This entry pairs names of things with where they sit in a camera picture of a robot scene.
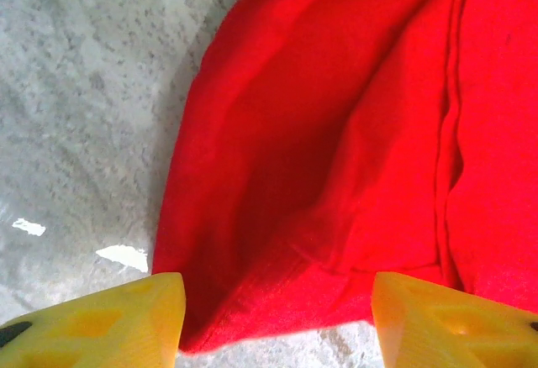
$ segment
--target gray speckled countertop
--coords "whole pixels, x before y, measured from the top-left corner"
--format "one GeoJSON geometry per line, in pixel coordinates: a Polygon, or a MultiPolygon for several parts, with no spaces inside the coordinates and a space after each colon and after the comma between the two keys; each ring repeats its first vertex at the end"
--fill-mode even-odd
{"type": "MultiPolygon", "coordinates": [[[[0,0],[0,323],[146,276],[190,81],[236,0],[0,0]]],[[[181,367],[381,367],[358,323],[181,367]]]]}

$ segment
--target yellow plastic piece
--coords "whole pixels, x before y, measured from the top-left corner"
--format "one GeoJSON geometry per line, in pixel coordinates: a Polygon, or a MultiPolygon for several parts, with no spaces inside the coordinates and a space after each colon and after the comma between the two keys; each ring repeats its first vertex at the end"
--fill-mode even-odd
{"type": "Polygon", "coordinates": [[[538,315],[396,273],[372,311],[386,368],[536,368],[538,315]]]}
{"type": "Polygon", "coordinates": [[[172,368],[184,315],[180,274],[133,281],[4,324],[32,326],[0,349],[0,367],[172,368]]]}

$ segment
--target red garment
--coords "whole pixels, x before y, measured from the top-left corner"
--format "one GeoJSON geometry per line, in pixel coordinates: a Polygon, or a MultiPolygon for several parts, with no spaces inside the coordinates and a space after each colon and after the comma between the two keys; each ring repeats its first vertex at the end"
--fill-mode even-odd
{"type": "Polygon", "coordinates": [[[377,271],[538,312],[538,0],[240,0],[193,83],[154,273],[181,348],[371,318],[377,271]]]}

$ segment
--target black mark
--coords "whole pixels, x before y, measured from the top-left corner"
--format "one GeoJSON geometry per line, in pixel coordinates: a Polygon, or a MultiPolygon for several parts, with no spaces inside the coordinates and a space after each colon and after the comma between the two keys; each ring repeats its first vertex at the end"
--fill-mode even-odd
{"type": "Polygon", "coordinates": [[[9,343],[11,340],[14,340],[27,328],[32,326],[31,322],[18,322],[0,329],[0,349],[9,343]]]}

